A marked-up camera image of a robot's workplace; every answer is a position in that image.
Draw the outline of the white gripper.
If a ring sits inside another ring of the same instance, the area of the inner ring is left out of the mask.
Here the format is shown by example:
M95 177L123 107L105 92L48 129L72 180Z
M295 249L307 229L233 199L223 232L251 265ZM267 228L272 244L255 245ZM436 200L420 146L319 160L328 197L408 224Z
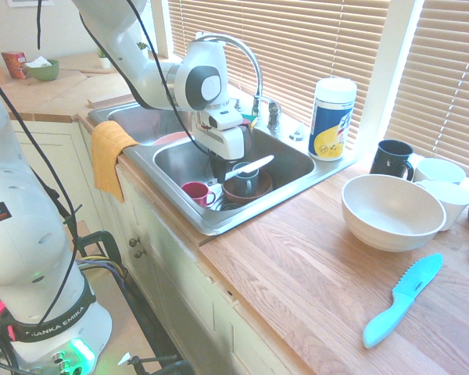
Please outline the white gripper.
M196 141L210 150L209 163L213 176L219 184L224 182L224 175L231 171L234 159L241 159L245 154L245 141L240 127L227 130L205 128L198 124L192 128Z

